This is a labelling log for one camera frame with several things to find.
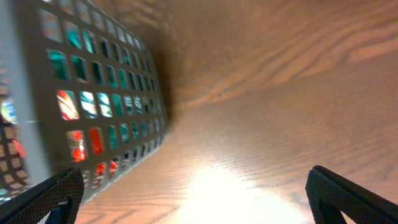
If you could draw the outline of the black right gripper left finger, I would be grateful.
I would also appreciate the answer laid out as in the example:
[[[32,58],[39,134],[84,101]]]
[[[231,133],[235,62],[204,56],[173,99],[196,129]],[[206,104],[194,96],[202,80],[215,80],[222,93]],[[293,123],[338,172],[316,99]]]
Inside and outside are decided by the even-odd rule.
[[[1,223],[74,223],[84,193],[81,170],[67,168],[1,205]]]

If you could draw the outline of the green red coffee sachet bag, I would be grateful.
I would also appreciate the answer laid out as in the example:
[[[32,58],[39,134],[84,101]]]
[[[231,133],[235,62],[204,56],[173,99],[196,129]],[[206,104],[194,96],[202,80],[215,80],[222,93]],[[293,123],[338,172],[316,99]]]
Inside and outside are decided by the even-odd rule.
[[[142,42],[112,21],[64,21],[49,49],[55,96],[74,165],[97,189],[145,158],[157,145],[159,91]]]

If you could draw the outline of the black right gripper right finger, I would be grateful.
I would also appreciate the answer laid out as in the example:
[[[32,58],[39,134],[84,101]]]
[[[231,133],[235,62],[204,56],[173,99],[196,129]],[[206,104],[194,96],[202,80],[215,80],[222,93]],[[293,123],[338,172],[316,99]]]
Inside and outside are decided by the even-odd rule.
[[[305,186],[315,223],[397,223],[397,205],[332,172],[314,166]]]

